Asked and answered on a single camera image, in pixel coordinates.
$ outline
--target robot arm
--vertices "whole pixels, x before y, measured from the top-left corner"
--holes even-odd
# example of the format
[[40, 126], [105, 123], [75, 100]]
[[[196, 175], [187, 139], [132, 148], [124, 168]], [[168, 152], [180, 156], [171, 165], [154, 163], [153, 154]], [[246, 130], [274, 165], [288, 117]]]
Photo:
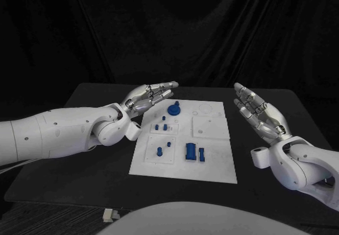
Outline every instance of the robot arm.
[[131, 118], [173, 95], [176, 82], [142, 85], [121, 104], [98, 108], [49, 110], [15, 121], [0, 122], [0, 165], [41, 158], [59, 158], [111, 146], [125, 136], [134, 141], [141, 133]]
[[291, 135], [281, 112], [239, 83], [235, 83], [235, 91], [239, 113], [271, 146], [251, 151], [253, 165], [258, 168], [269, 166], [288, 189], [311, 195], [339, 211], [339, 187], [336, 183], [331, 187], [321, 183], [331, 176], [339, 182], [339, 153], [314, 147]]

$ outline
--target black table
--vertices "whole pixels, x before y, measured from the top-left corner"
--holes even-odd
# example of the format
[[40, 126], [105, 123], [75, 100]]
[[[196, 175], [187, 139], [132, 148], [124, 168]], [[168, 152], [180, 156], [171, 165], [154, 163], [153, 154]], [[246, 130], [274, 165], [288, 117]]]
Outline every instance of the black table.
[[[118, 103], [137, 87], [79, 84], [65, 108], [99, 107]], [[330, 149], [310, 115], [290, 90], [252, 89], [285, 116], [294, 136]], [[135, 210], [150, 205], [193, 201], [228, 206], [287, 224], [337, 225], [339, 212], [311, 196], [288, 190], [271, 169], [255, 168], [251, 149], [268, 145], [252, 131], [233, 105], [233, 89], [174, 89], [174, 99], [222, 101], [229, 125], [238, 184], [128, 175], [135, 141], [127, 138], [112, 146], [26, 165], [5, 193], [7, 201], [40, 202]]]

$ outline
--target white panel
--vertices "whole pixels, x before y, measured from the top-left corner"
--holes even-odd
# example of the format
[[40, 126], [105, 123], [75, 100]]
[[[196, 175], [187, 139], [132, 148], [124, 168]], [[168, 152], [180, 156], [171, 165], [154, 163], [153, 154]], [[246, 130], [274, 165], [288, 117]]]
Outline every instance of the white panel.
[[[161, 156], [157, 156], [158, 147], [161, 147], [161, 150], [163, 150]], [[174, 162], [174, 137], [158, 137], [158, 136], [148, 137], [144, 162], [173, 164]]]
[[[171, 116], [167, 113], [167, 107], [176, 101], [178, 101], [180, 114]], [[206, 136], [193, 136], [193, 117], [194, 119], [197, 118], [196, 120], [212, 120], [212, 123], [215, 123], [215, 126], [209, 127], [212, 129], [209, 131], [204, 125], [210, 125], [210, 123], [199, 122]], [[171, 133], [170, 131], [163, 131], [163, 124], [173, 127], [173, 130], [176, 126], [177, 134], [174, 131]], [[142, 132], [137, 138], [129, 174], [236, 184], [222, 102], [165, 99], [144, 113], [141, 127]], [[150, 147], [153, 142], [148, 141], [148, 138], [151, 136], [155, 136], [157, 141], [154, 148]], [[157, 145], [163, 144], [165, 146], [168, 138], [174, 138], [174, 144], [171, 143], [170, 145], [170, 147], [174, 147], [173, 162], [168, 162], [170, 164], [147, 162], [145, 160], [158, 160], [158, 156], [154, 155]], [[193, 162], [186, 161], [186, 143], [196, 144], [197, 159]], [[199, 148], [204, 148], [203, 164], [199, 163]]]
[[193, 117], [193, 137], [229, 139], [228, 121], [222, 117]]

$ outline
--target robot forearm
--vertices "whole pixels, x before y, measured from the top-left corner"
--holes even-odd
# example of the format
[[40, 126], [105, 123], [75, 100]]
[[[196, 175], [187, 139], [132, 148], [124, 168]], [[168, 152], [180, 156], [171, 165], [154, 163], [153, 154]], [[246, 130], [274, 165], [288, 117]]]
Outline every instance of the robot forearm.
[[135, 140], [140, 132], [118, 104], [46, 111], [0, 122], [0, 165], [69, 156], [95, 145], [115, 144], [124, 136]]

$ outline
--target blue object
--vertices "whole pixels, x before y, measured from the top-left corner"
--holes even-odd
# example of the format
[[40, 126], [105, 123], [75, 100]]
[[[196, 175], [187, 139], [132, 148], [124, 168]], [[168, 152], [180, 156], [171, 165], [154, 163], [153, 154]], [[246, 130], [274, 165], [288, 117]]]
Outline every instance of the blue object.
[[196, 160], [196, 145], [193, 143], [186, 144], [186, 160]]
[[161, 147], [157, 148], [157, 156], [160, 157], [163, 155]]
[[180, 113], [178, 101], [176, 101], [174, 104], [168, 106], [167, 113], [171, 116], [176, 116]]
[[199, 158], [200, 158], [200, 162], [204, 162], [203, 148], [199, 148]]

